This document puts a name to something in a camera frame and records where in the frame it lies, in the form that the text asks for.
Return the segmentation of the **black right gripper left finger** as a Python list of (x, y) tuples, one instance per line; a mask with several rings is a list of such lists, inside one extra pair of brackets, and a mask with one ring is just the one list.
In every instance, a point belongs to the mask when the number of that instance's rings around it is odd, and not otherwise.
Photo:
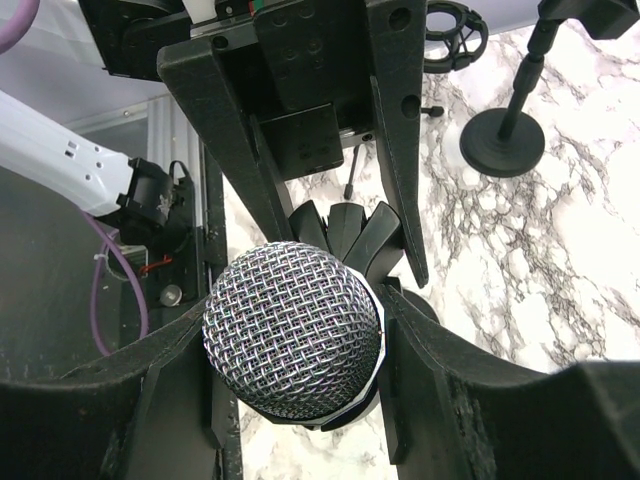
[(2, 381), (2, 478), (239, 478), (236, 399), (207, 360), (204, 310), (62, 376)]

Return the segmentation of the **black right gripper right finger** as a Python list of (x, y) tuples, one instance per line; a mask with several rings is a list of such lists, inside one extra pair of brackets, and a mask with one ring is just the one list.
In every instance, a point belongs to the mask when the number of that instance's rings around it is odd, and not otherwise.
[(588, 361), (553, 374), (498, 358), (388, 285), (378, 376), (402, 479), (635, 479), (639, 366)]

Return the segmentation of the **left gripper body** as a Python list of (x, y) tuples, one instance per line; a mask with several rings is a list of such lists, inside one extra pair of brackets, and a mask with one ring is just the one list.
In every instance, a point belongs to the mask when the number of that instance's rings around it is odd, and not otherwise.
[(84, 1), (107, 71), (158, 81), (161, 48), (212, 42), (284, 175), (340, 164), (341, 134), (375, 137), (369, 1)]

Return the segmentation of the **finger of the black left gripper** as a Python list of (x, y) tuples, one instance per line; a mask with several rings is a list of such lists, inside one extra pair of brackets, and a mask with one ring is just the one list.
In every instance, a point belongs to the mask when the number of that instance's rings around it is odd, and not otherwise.
[(257, 118), (241, 106), (212, 42), (161, 48), (157, 71), (266, 239), (292, 240), (289, 191)]
[(401, 221), (404, 250), (422, 288), (429, 281), (418, 202), (426, 3), (369, 1), (367, 26), (382, 185)]

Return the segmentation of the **black shock mount tripod stand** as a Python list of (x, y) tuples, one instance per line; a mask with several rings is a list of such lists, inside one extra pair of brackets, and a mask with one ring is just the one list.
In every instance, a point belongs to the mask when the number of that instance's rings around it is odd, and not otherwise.
[[(426, 28), (425, 40), (440, 42), (447, 50), (447, 54), (436, 60), (425, 59), (423, 72), (427, 74), (445, 74), (464, 69), (476, 62), (485, 52), (489, 28), (481, 15), (468, 6), (453, 1), (428, 1), (427, 15), (444, 14), (451, 16), (455, 24), (446, 30), (432, 30)], [(470, 51), (467, 46), (469, 38), (478, 34), (480, 45)]]

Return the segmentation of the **grey silver microphone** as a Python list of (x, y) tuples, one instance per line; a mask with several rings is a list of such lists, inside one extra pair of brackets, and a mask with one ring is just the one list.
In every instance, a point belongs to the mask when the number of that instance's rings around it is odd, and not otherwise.
[(255, 247), (224, 269), (202, 335), (239, 400), (273, 423), (310, 429), (358, 415), (386, 354), (384, 309), (365, 278), (291, 241)]

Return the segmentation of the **black round base stand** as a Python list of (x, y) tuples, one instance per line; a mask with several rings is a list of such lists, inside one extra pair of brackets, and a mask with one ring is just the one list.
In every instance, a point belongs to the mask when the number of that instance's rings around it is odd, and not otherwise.
[(404, 243), (401, 221), (387, 203), (379, 203), (371, 215), (355, 203), (338, 203), (323, 219), (314, 202), (307, 201), (292, 213), (289, 223), (297, 241), (332, 254), (360, 272), (370, 285), (392, 286), (425, 316), (438, 320), (425, 299), (391, 275), (404, 255)]

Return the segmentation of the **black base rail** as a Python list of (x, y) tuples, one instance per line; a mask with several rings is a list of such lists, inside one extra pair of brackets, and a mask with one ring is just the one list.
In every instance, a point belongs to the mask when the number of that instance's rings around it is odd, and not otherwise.
[[(202, 153), (204, 230), (198, 259), (208, 295), (228, 264), (223, 179), (212, 156)], [(131, 466), (129, 479), (242, 479), (244, 477), (236, 397), (211, 367), (198, 317), (163, 362), (155, 378), (145, 442), (148, 458)]]

